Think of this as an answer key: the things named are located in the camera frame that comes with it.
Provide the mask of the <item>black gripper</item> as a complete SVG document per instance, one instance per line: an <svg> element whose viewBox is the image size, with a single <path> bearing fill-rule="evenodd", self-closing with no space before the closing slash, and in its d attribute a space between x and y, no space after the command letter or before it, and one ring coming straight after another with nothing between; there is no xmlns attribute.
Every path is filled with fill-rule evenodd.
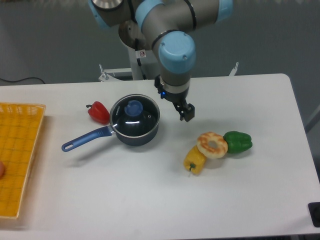
<svg viewBox="0 0 320 240"><path fill-rule="evenodd" d="M190 81L183 85L173 86L166 83L160 75L154 79L154 86L160 94L161 99L173 103L175 110L179 113L180 121L189 122L195 117L195 107L191 103L186 103L189 92Z"/></svg>

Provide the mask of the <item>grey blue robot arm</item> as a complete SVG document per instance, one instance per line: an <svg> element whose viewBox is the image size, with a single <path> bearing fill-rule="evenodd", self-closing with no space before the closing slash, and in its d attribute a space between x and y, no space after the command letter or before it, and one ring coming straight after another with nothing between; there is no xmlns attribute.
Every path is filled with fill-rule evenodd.
<svg viewBox="0 0 320 240"><path fill-rule="evenodd" d="M190 121L195 107L187 103L196 46L188 34L228 18L231 0L90 0L96 21L112 27L133 21L159 65L154 86L162 99L173 103L180 120Z"/></svg>

